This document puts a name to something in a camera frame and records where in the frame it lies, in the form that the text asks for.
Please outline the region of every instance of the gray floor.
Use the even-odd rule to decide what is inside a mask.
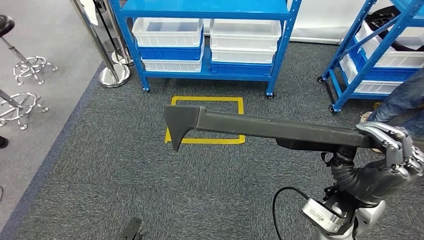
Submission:
[[[147,240],[276,239],[275,191],[295,186],[320,199],[332,183],[320,154],[256,137],[240,145],[186,144],[174,152],[164,144],[163,106],[172,96],[238,96],[245,114],[352,127],[372,102],[349,101],[333,116],[324,86],[315,82],[335,49],[291,43],[272,100],[264,97],[266,85],[255,82],[153,79],[149,94],[134,76],[114,90],[97,85],[13,239],[116,239],[131,216],[146,222]],[[231,103],[202,104],[236,111]],[[361,150],[356,162],[378,157]],[[424,239],[423,187],[420,178],[389,199],[375,229],[361,239]],[[278,200],[284,239],[312,239],[302,205],[291,192]]]
[[[5,36],[10,43],[25,56],[43,56],[59,68],[55,73],[47,68],[45,74],[39,75],[45,80],[43,85],[27,79],[24,85],[17,86],[12,68],[18,60],[0,42],[0,88],[9,94],[35,93],[50,108],[47,113],[35,111],[26,118],[25,131],[19,130],[14,122],[0,128],[0,136],[10,140],[10,145],[0,150],[0,186],[4,188],[0,202],[2,229],[101,59],[70,1],[2,0],[0,14],[15,20],[15,28]]]

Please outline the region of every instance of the jeans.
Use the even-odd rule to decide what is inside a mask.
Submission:
[[[419,108],[424,103],[424,67],[399,85],[369,116],[370,122],[386,123],[407,110]],[[411,117],[400,127],[414,137],[424,136],[424,110]]]

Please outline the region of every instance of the blue plastic bin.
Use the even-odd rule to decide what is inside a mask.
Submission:
[[[353,37],[347,48],[353,47],[357,42]],[[358,72],[367,62],[368,58],[365,55],[364,49],[360,46],[355,47],[349,52],[350,58],[355,63]],[[412,74],[418,71],[419,68],[409,67],[373,67],[364,77],[364,80],[380,80],[380,81],[405,81]]]
[[[265,76],[271,75],[274,64],[210,61],[213,74]]]
[[[202,55],[202,44],[205,41],[203,28],[200,45],[197,47],[138,47],[138,52],[144,60],[182,60],[198,61]]]

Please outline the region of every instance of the black bag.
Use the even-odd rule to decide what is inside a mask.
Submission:
[[[392,20],[399,14],[401,14],[401,12],[395,6],[388,6],[378,11],[375,11],[373,14],[366,16],[365,22],[368,24],[371,30],[376,31],[381,26],[388,23],[390,20]],[[378,36],[380,36],[381,39],[384,39],[388,33],[389,31],[385,30],[385,31],[382,31]],[[417,50],[415,50],[415,49],[406,47],[397,41],[394,41],[391,44],[391,47],[394,48],[396,51],[402,51],[402,52],[424,52],[424,45],[418,48]]]

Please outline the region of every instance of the black stool seat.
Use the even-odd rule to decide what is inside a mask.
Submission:
[[[0,15],[0,37],[3,37],[15,27],[10,16]]]

